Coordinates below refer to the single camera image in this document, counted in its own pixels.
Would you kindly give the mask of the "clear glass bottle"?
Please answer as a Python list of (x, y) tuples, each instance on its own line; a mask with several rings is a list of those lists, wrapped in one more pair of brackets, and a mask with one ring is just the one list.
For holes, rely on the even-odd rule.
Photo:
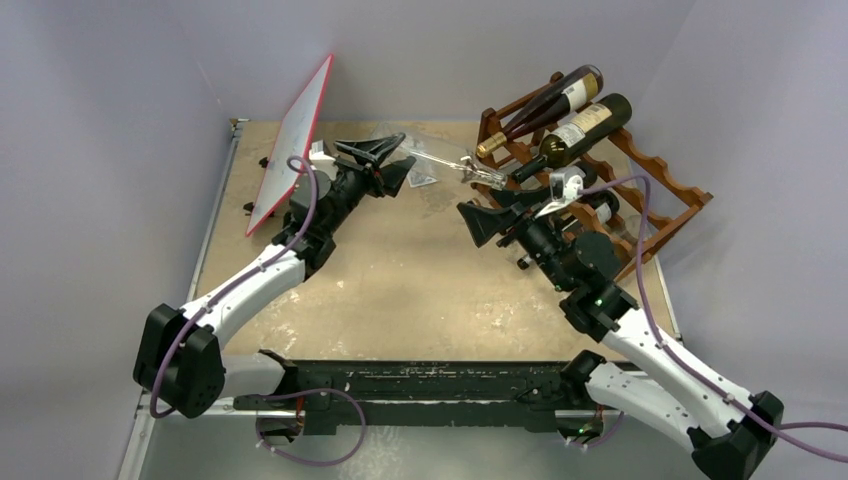
[(380, 122), (371, 136), (382, 138), (395, 133), (405, 133), (406, 139), (389, 157), (390, 163), (413, 156), (416, 161), (431, 166), (438, 182), (484, 185), (499, 190), (507, 186), (507, 174), (484, 165), (467, 148), (416, 127)]

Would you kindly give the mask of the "dark green wine bottle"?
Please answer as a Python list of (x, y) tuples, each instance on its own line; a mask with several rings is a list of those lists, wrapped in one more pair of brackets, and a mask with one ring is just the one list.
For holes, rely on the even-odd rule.
[(632, 113), (632, 105), (624, 95), (611, 93), (603, 97), (546, 135), (538, 154), (510, 177), (521, 184), (543, 169), (569, 165), (600, 140), (624, 127)]

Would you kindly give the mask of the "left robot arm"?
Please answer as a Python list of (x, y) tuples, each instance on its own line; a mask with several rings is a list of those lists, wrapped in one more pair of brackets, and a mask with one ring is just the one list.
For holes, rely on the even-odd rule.
[(336, 248), (334, 233), (365, 197), (399, 193), (416, 162), (390, 158), (405, 138), (335, 141), (333, 176), (290, 157), (286, 168), (298, 179), (283, 227), (258, 257), (207, 294), (150, 311), (132, 377), (149, 392), (154, 418), (174, 412), (196, 418), (220, 398), (251, 394), (275, 409), (295, 402), (298, 382), (281, 356), (262, 351), (239, 360), (223, 349), (266, 306), (323, 267)]

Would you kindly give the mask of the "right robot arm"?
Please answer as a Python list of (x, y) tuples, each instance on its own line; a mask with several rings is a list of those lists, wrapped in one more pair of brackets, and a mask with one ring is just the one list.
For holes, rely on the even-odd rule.
[(645, 373), (637, 378), (604, 357), (580, 352), (563, 371), (561, 392), (576, 407), (613, 407), (681, 446), (710, 479), (748, 479), (776, 442), (771, 428), (783, 403), (753, 394), (718, 374), (653, 323), (616, 281), (620, 267), (611, 239), (584, 230), (567, 240), (558, 224), (533, 211), (531, 192), (506, 192), (506, 208), (472, 202), (457, 210), (476, 246), (495, 235), (517, 242), (558, 291), (559, 307), (578, 332), (623, 355)]

